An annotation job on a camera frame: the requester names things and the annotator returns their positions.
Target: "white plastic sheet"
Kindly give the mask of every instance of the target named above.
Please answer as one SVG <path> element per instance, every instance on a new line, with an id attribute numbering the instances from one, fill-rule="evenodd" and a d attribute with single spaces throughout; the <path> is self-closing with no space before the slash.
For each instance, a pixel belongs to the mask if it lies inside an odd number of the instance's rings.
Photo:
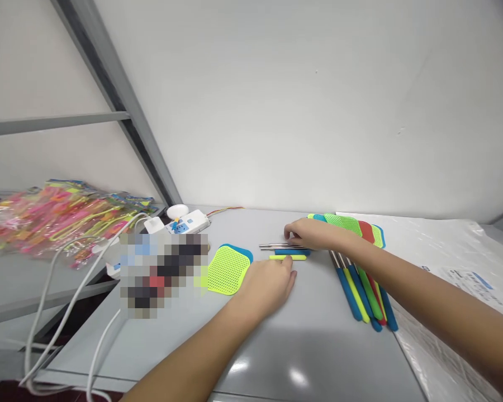
<path id="1" fill-rule="evenodd" d="M 386 250 L 473 294 L 503 314 L 503 244 L 476 222 L 337 212 L 382 227 Z M 503 401 L 468 363 L 392 298 L 397 340 L 430 402 Z"/>

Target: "wire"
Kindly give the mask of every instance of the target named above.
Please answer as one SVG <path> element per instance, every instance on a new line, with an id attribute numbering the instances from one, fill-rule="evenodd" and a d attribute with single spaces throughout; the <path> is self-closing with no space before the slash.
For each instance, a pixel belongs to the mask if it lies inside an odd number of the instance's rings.
<path id="1" fill-rule="evenodd" d="M 138 215 L 136 215 L 136 217 L 139 217 L 139 216 L 146 216 L 149 218 L 149 215 L 147 215 L 146 213 L 139 213 Z M 41 354 L 41 356 L 39 357 L 38 361 L 35 363 L 35 365 L 32 367 L 32 369 L 30 369 L 28 371 L 28 373 L 26 373 L 25 377 L 22 379 L 22 381 L 19 383 L 19 386 L 22 386 L 23 384 L 27 383 L 28 381 L 31 381 L 34 373 L 39 369 L 39 367 L 41 366 L 41 364 L 45 361 L 45 358 L 47 357 L 47 355 L 49 354 L 49 351 L 50 351 L 50 348 L 52 348 L 52 346 L 54 346 L 54 344 L 56 343 L 56 340 L 58 339 L 58 337 L 60 336 L 60 333 L 61 331 L 63 330 L 63 327 L 65 326 L 65 323 L 67 322 L 67 319 L 69 318 L 70 314 L 71 314 L 71 311 L 74 307 L 74 304 L 76 303 L 76 301 L 78 300 L 78 297 L 80 295 L 80 292 L 82 291 L 82 289 L 84 288 L 84 286 L 86 285 L 87 281 L 89 280 L 89 277 L 91 276 L 91 274 L 93 273 L 93 271 L 95 270 L 95 267 L 98 265 L 99 261 L 101 260 L 102 256 L 105 254 L 105 252 L 108 250 L 108 248 L 112 245 L 113 241 L 119 237 L 119 235 L 121 233 L 123 233 L 130 225 L 131 223 L 133 222 L 134 220 L 130 220 L 126 223 L 126 225 L 124 225 L 109 241 L 108 243 L 106 244 L 106 246 L 103 248 L 103 250 L 101 251 L 101 253 L 99 254 L 99 256 L 97 257 L 97 259 L 95 260 L 95 262 L 93 263 L 93 265 L 91 266 L 91 268 L 89 269 L 89 271 L 87 272 L 86 276 L 84 277 L 84 279 L 82 280 L 82 282 L 80 283 L 80 285 L 78 286 L 78 289 L 77 291 L 75 292 L 75 294 L 73 295 L 73 298 L 72 300 L 70 301 L 69 303 L 69 306 L 67 307 L 67 310 L 65 311 L 65 314 L 63 316 L 63 318 L 61 319 L 61 322 L 60 322 L 60 325 L 58 326 L 56 332 L 54 333 L 54 336 L 52 337 L 52 339 L 50 340 L 48 346 L 45 348 L 45 350 L 43 351 L 43 353 Z M 65 247 L 67 247 L 69 244 L 66 244 L 65 246 L 63 246 L 59 252 L 61 252 Z M 56 255 L 54 256 L 53 258 L 53 261 L 51 263 L 51 268 L 49 270 L 49 275 L 47 277 L 47 282 L 45 283 L 45 289 L 44 289 L 44 293 L 41 295 L 41 301 L 39 303 L 39 309 L 42 310 L 42 306 L 44 305 L 44 302 L 45 302 L 45 297 L 46 297 L 46 292 L 48 291 L 48 287 L 50 285 L 50 279 L 52 277 L 52 271 L 54 270 L 54 264 L 57 260 L 57 257 L 58 257 L 58 253 L 56 253 Z M 38 309 L 38 314 L 36 315 L 36 319 L 39 320 L 39 316 L 41 315 L 40 311 Z M 37 326 L 37 321 L 34 320 L 34 325 L 32 326 L 32 330 L 33 331 L 30 331 L 30 336 L 28 338 L 28 341 L 26 342 L 27 345 L 31 345 L 32 342 L 33 342 L 33 336 L 34 336 L 34 333 L 35 333 L 35 327 Z M 26 360 L 28 361 L 28 368 L 30 367 L 30 358 L 28 357 L 27 359 L 25 359 L 25 363 L 26 363 Z M 56 393 L 56 392 L 61 392 L 65 389 L 70 389 L 70 387 L 61 387 L 61 388 L 57 388 L 57 387 L 52 387 L 52 388 L 49 388 L 48 390 L 49 391 L 53 391 L 53 393 Z"/>
<path id="2" fill-rule="evenodd" d="M 83 391 L 83 392 L 86 392 L 86 388 L 82 388 L 82 387 L 75 387 L 73 388 L 74 391 Z M 110 398 L 110 396 L 103 392 L 103 391 L 99 391 L 99 390 L 91 390 L 91 393 L 94 394 L 94 395 L 98 395 L 104 399 L 106 399 L 107 402 L 112 402 L 112 398 Z"/>
<path id="3" fill-rule="evenodd" d="M 98 238 L 98 236 L 83 236 L 83 237 L 79 237 L 79 238 L 73 239 L 70 242 L 67 242 L 66 244 L 64 244 L 63 246 L 60 247 L 60 249 L 54 255 L 54 258 L 52 258 L 52 262 L 50 263 L 49 273 L 46 276 L 45 286 L 43 287 L 43 292 L 41 294 L 41 300 L 39 300 L 39 306 L 37 307 L 37 313 L 35 314 L 34 323 L 32 324 L 32 328 L 30 329 L 30 334 L 28 335 L 28 339 L 26 341 L 26 349 L 25 349 L 25 354 L 24 354 L 24 374 L 25 374 L 25 378 L 23 379 L 23 381 L 25 381 L 25 380 L 27 381 L 26 382 L 26 388 L 28 388 L 28 391 L 30 391 L 30 393 L 32 395 L 47 396 L 47 395 L 52 395 L 52 394 L 54 394 L 56 392 L 60 392 L 60 391 L 66 390 L 66 389 L 70 389 L 70 387 L 52 386 L 52 387 L 47 387 L 43 392 L 41 392 L 40 390 L 36 389 L 31 376 L 29 378 L 27 378 L 27 376 L 28 376 L 28 373 L 30 372 L 31 357 L 32 357 L 32 345 L 34 343 L 35 331 L 37 329 L 37 325 L 39 324 L 39 320 L 41 318 L 41 313 L 42 313 L 43 307 L 45 305 L 45 298 L 46 298 L 46 295 L 47 295 L 47 293 L 49 291 L 50 281 L 52 280 L 52 274 L 54 272 L 54 267 L 56 265 L 56 261 L 58 260 L 58 257 L 60 256 L 60 254 L 67 247 L 69 247 L 71 244 L 73 244 L 73 243 L 75 243 L 75 242 L 77 242 L 79 240 L 86 239 L 86 238 Z M 47 348 L 45 350 L 49 350 L 51 348 L 52 348 L 52 346 L 49 347 L 49 345 L 47 345 Z"/>
<path id="4" fill-rule="evenodd" d="M 136 221 L 136 223 L 134 224 L 134 229 L 132 230 L 133 232 L 136 232 L 136 226 L 138 226 L 138 223 L 140 223 L 141 221 L 144 221 L 146 219 L 149 219 L 149 218 L 140 218 Z"/>
<path id="5" fill-rule="evenodd" d="M 91 397 L 91 387 L 93 386 L 93 372 L 95 371 L 95 363 L 97 361 L 97 356 L 99 355 L 99 350 L 101 349 L 102 341 L 104 340 L 106 333 L 108 332 L 109 328 L 112 326 L 113 322 L 116 320 L 120 312 L 121 309 L 117 311 L 108 325 L 106 325 L 105 330 L 102 332 L 101 339 L 99 339 L 99 343 L 97 344 L 97 348 L 95 349 L 95 354 L 93 355 L 93 360 L 91 361 L 91 367 L 89 368 L 88 385 L 86 387 L 86 399 L 88 400 L 88 402 L 94 402 L 93 398 Z"/>
<path id="6" fill-rule="evenodd" d="M 222 209 L 217 209 L 217 210 L 214 210 L 212 212 L 209 212 L 207 214 L 207 216 L 210 216 L 210 215 L 214 215 L 214 214 L 217 214 L 217 213 L 220 213 L 220 212 L 223 212 L 223 211 L 226 211 L 228 209 L 245 209 L 244 207 L 227 207 L 227 208 L 222 208 Z"/>

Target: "hand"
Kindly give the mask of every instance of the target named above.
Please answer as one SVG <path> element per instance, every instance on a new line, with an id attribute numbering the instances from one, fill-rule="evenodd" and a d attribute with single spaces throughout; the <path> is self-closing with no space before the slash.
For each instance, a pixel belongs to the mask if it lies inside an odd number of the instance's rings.
<path id="1" fill-rule="evenodd" d="M 283 261 L 255 261 L 231 303 L 238 303 L 240 311 L 252 319 L 263 320 L 287 301 L 295 280 L 291 256 Z"/>
<path id="2" fill-rule="evenodd" d="M 284 230 L 285 239 L 290 244 L 313 250 L 336 250 L 339 242 L 350 233 L 336 225 L 308 218 L 289 223 Z"/>

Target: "white wall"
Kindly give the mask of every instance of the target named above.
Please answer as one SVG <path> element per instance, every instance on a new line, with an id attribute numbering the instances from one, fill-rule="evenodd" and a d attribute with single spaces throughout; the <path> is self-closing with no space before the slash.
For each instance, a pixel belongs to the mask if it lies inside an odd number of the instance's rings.
<path id="1" fill-rule="evenodd" d="M 96 4 L 186 203 L 503 212 L 503 0 Z"/>
<path id="2" fill-rule="evenodd" d="M 0 0 L 0 119 L 110 111 L 49 0 Z M 158 197 L 115 122 L 0 137 L 0 190 L 78 179 Z"/>

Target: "metal shelf frame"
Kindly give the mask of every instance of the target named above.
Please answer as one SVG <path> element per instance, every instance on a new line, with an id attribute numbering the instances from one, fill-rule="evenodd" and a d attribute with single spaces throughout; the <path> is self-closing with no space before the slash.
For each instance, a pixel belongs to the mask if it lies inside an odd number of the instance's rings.
<path id="1" fill-rule="evenodd" d="M 93 0 L 49 0 L 111 112 L 0 121 L 0 136 L 116 121 L 165 206 L 181 196 Z"/>

